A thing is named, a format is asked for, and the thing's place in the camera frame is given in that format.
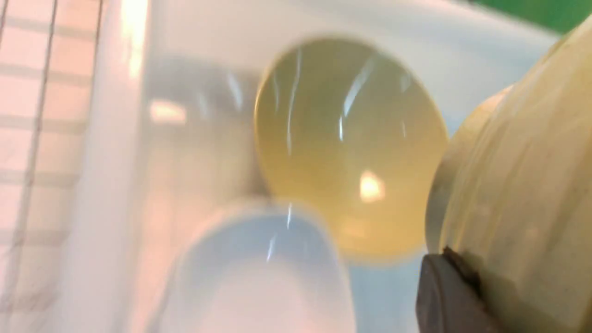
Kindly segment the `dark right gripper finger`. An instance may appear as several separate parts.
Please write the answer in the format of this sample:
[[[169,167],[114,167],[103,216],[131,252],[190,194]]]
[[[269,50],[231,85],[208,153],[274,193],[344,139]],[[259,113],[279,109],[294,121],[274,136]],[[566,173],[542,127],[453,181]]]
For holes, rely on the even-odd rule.
[[[416,297],[420,333],[499,333],[500,323],[481,297],[481,279],[451,248],[421,261]]]

